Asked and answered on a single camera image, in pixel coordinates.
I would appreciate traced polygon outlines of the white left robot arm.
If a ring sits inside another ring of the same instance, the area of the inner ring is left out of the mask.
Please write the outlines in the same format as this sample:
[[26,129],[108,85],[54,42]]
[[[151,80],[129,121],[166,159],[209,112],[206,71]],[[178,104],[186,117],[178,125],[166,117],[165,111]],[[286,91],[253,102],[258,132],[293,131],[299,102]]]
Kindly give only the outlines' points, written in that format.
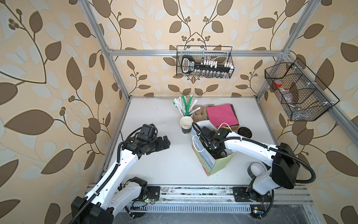
[[111,224],[114,217],[131,201],[146,196],[147,182],[138,179],[131,181],[119,190],[129,170],[142,155],[160,152],[170,147],[167,136],[132,133],[119,143],[117,159],[95,187],[85,197],[76,197],[71,204],[71,224]]

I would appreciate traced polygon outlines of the stack of paper cups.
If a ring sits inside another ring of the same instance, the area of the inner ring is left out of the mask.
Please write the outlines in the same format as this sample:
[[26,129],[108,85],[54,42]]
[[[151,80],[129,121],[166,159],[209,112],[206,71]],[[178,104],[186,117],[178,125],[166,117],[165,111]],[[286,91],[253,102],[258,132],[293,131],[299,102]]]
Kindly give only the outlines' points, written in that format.
[[180,119],[180,126],[183,134],[190,134],[192,130],[193,119],[190,116],[184,116]]

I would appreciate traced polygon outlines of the black plastic cup lid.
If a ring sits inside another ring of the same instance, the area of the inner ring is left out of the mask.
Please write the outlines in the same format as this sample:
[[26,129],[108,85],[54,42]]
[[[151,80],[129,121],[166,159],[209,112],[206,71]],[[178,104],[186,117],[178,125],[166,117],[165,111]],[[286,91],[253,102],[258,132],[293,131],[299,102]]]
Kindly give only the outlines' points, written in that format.
[[247,127],[240,127],[237,131],[237,133],[245,138],[251,139],[253,134],[252,131]]

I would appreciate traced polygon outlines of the green white paper gift bag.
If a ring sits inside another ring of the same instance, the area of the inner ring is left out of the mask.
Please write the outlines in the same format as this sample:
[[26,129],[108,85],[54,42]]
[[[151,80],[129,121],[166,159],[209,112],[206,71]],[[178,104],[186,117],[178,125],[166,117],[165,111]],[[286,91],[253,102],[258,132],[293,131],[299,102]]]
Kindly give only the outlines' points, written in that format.
[[205,149],[204,143],[202,139],[197,136],[197,132],[195,131],[194,127],[192,127],[191,136],[193,151],[195,152],[207,176],[211,176],[224,169],[236,154],[236,152],[232,150],[225,150],[224,153],[218,156],[212,156]]

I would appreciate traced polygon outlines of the brown pulp cup carrier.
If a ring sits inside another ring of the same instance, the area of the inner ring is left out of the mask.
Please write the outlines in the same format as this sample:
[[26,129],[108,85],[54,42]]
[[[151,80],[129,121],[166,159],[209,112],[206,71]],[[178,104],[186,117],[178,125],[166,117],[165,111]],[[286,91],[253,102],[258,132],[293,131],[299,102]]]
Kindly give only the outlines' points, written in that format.
[[194,122],[200,122],[204,120],[208,120],[208,113],[206,107],[200,108],[193,115]]

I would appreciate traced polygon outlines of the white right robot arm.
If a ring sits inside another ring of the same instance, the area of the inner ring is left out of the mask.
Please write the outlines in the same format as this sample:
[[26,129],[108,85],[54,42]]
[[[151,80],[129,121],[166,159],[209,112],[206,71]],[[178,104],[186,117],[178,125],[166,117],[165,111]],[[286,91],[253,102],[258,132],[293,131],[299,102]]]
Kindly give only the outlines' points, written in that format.
[[229,127],[213,129],[192,123],[192,146],[197,153],[208,152],[211,156],[239,152],[259,160],[248,166],[252,180],[237,194],[244,201],[265,202],[274,198],[275,189],[293,189],[298,183],[316,180],[313,168],[296,157],[289,145],[261,143]]

